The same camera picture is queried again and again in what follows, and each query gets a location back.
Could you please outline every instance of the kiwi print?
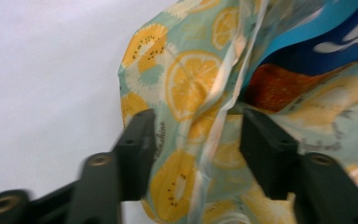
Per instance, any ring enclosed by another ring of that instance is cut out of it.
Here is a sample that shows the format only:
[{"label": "kiwi print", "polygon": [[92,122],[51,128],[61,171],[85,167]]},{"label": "kiwi print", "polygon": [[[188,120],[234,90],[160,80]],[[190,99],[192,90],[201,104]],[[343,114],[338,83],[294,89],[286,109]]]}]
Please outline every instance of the kiwi print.
[{"label": "kiwi print", "polygon": [[135,92],[129,92],[121,96],[121,113],[124,127],[136,113],[146,109],[148,109],[148,106],[145,100]]},{"label": "kiwi print", "polygon": [[204,214],[202,216],[202,223],[213,224],[220,219],[221,216],[235,210],[235,204],[232,201],[221,201],[215,203],[207,203]]},{"label": "kiwi print", "polygon": [[152,219],[153,221],[155,221],[156,223],[161,223],[161,220],[159,220],[155,214],[153,213],[152,208],[150,207],[149,203],[147,202],[147,200],[142,199],[141,200],[141,205],[144,208],[145,213],[147,214],[147,216]]},{"label": "kiwi print", "polygon": [[150,107],[156,108],[162,96],[159,93],[165,68],[160,64],[139,74],[137,71],[128,71],[126,76],[126,86],[129,90],[134,90],[137,94],[147,97]]},{"label": "kiwi print", "polygon": [[151,180],[150,193],[159,219],[174,222],[187,214],[195,177],[195,157],[176,149]]},{"label": "kiwi print", "polygon": [[143,73],[156,65],[156,58],[164,52],[168,30],[163,25],[153,23],[139,30],[131,39],[122,65],[127,68],[139,60],[138,69]]}]

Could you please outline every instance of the lemon slice pattern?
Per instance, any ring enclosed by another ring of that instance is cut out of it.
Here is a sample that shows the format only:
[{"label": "lemon slice pattern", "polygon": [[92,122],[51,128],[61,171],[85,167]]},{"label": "lemon slice pattern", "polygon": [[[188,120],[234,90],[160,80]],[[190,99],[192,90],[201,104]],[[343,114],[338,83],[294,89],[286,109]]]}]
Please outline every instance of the lemon slice pattern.
[{"label": "lemon slice pattern", "polygon": [[216,115],[219,112],[222,100],[223,99],[221,98],[210,109],[194,119],[188,131],[187,142],[189,144],[199,144],[206,140]]},{"label": "lemon slice pattern", "polygon": [[228,170],[245,166],[245,159],[240,153],[240,142],[219,145],[213,157],[213,164]]},{"label": "lemon slice pattern", "polygon": [[239,24],[239,10],[230,7],[222,10],[213,22],[212,45],[222,49],[237,33]]},{"label": "lemon slice pattern", "polygon": [[212,53],[181,53],[169,67],[166,79],[168,106],[177,121],[193,118],[213,86],[221,60]]}]

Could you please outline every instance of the white background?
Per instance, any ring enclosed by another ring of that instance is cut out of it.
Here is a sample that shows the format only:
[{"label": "white background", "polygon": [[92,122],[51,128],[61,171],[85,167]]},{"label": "white background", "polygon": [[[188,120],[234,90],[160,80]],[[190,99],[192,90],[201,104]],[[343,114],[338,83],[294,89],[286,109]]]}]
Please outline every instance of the white background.
[{"label": "white background", "polygon": [[[0,191],[38,198],[110,150],[122,132],[119,63],[133,33],[173,2],[0,0]],[[126,204],[126,222],[146,223],[135,210]]]}]

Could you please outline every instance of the kiwi slice pattern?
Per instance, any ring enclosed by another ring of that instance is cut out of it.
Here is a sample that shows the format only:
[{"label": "kiwi slice pattern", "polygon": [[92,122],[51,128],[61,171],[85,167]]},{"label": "kiwi slice pattern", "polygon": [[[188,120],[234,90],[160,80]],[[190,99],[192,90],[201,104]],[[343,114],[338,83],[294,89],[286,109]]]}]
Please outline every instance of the kiwi slice pattern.
[{"label": "kiwi slice pattern", "polygon": [[[118,72],[121,110],[124,125],[147,108],[157,115],[155,161],[141,200],[155,222],[295,223],[291,203],[264,197],[238,149],[249,105],[237,100],[257,54],[259,18],[281,1],[267,2],[181,0],[131,39]],[[267,71],[260,78],[276,85]],[[257,85],[266,99],[283,88]],[[329,154],[358,181],[358,63],[283,98],[260,110],[300,142],[300,152]]]}]

